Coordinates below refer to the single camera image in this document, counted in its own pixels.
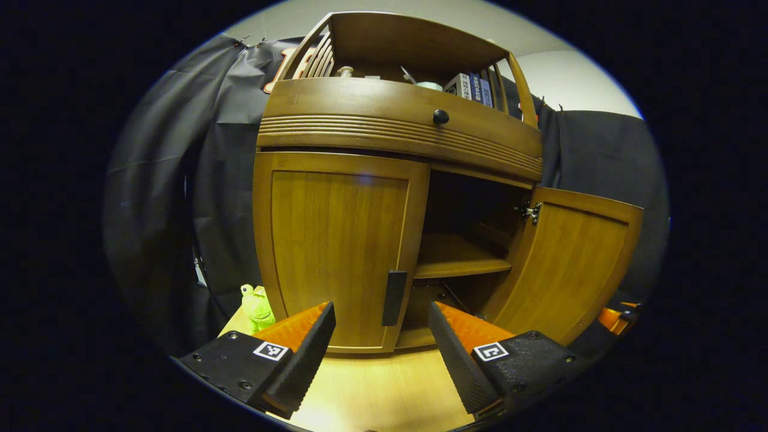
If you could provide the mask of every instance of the black knob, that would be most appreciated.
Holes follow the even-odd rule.
[[[448,123],[448,120],[450,120],[450,117],[448,116],[448,113],[443,111],[442,109],[435,110],[435,113],[432,114],[432,120],[435,121],[438,125],[444,125],[445,123]]]

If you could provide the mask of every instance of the decorative grooves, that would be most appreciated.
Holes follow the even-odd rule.
[[[419,155],[442,155],[445,150],[451,150],[513,165],[541,176],[542,161],[522,151],[461,132],[409,121],[353,115],[285,115],[264,118],[259,129],[259,136],[265,138],[307,134],[405,141],[410,145],[423,146],[423,151],[414,152]],[[357,140],[350,141],[349,146],[366,148]]]

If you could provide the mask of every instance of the wooden floor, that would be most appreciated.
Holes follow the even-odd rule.
[[[221,334],[247,333],[246,322],[238,309]],[[317,432],[442,432],[473,420],[440,353],[430,347],[367,356],[327,354],[301,408],[287,422]]]

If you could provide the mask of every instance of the wooden cabinet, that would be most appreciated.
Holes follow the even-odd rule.
[[[419,252],[428,184],[429,166],[413,161],[259,153],[254,232],[277,319],[333,301],[330,351],[392,351]],[[390,271],[407,273],[394,312],[385,310]],[[396,324],[382,326],[384,313],[394,313]]]
[[[285,79],[318,39],[306,74]],[[522,120],[500,80],[490,108],[405,83],[400,69],[444,85],[500,61]],[[342,66],[354,78],[334,77]],[[391,352],[434,343],[426,311],[443,301],[573,341],[621,282],[642,209],[536,187],[535,119],[514,56],[489,41],[401,15],[326,16],[280,69],[257,139],[254,235],[276,318],[333,301],[330,352]]]

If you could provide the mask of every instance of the green frog toy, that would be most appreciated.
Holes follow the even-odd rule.
[[[240,292],[243,293],[243,310],[248,315],[251,334],[275,324],[275,316],[272,314],[264,287],[259,285],[254,289],[253,286],[245,284],[240,287]]]

